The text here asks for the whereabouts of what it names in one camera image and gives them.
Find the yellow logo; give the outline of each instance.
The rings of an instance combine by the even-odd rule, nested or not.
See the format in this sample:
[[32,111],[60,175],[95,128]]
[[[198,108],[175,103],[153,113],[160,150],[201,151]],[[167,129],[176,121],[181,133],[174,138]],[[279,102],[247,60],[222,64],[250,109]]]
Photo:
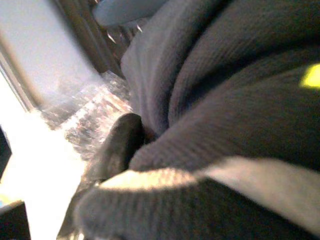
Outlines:
[[320,64],[308,68],[301,85],[305,88],[320,88]]

